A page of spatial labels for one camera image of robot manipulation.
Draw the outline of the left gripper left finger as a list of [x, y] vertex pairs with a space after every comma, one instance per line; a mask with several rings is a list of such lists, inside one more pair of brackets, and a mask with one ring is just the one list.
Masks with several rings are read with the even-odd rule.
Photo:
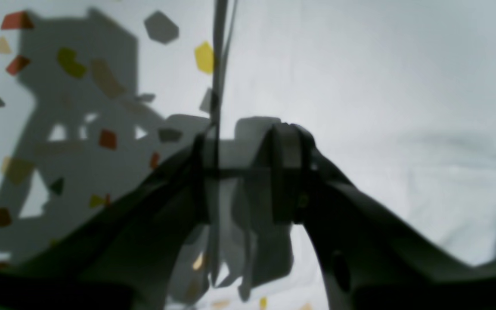
[[136, 190], [33, 259], [0, 270], [0, 310], [163, 310], [185, 241], [209, 222], [200, 134]]

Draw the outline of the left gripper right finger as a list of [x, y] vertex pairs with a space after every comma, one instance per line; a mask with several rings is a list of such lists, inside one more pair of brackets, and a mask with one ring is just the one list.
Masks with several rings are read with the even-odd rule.
[[272, 214], [301, 224], [331, 310], [496, 310], [496, 269], [439, 249], [362, 192], [301, 126], [270, 129]]

